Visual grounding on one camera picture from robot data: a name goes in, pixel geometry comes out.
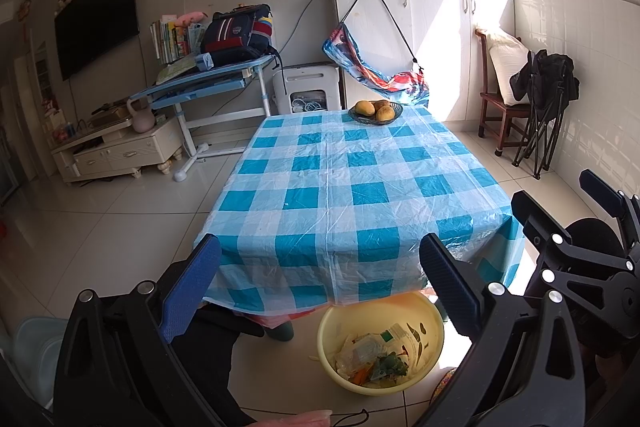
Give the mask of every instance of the television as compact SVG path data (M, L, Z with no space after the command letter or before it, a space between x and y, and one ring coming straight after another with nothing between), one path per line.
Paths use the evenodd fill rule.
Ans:
M55 19L62 79L140 33L136 0L72 0Z

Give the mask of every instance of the blue checkered tablecloth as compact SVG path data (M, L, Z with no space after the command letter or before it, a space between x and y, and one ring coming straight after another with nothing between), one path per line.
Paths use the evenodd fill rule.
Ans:
M426 109L405 107L384 126L346 111L267 118L195 244L212 233L223 248L209 301L269 317L424 288L429 232L485 280L513 280L524 236L510 199Z

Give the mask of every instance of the bookshelf row of books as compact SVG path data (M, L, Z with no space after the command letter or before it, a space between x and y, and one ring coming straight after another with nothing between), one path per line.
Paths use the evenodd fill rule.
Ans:
M175 15L163 15L149 26L156 58L162 65L173 64L176 60L200 52L200 43L206 26L199 23L181 28L175 24Z

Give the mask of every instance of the backpack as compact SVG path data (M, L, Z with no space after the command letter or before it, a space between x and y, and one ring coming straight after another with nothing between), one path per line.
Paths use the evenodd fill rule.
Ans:
M274 52L272 29L271 8L267 4L216 12L204 33L200 52L210 54L215 67L253 60Z

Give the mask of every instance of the white pillow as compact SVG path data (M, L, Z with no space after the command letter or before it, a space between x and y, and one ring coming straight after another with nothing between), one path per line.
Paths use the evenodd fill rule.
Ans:
M516 100L509 83L511 77L520 73L522 67L527 63L529 50L522 42L500 28L482 29L481 31L486 35L486 45L491 60L494 62L495 74L498 77L498 86L500 86L504 105L529 103L527 95L520 101Z
M529 50L523 45L520 45L519 48L515 46L494 46L489 50L489 54L494 62L495 74L498 77L498 86L500 86L500 94L504 100L504 105L529 103L527 95L520 101L516 100L509 83L511 77L520 73L522 67L527 63Z

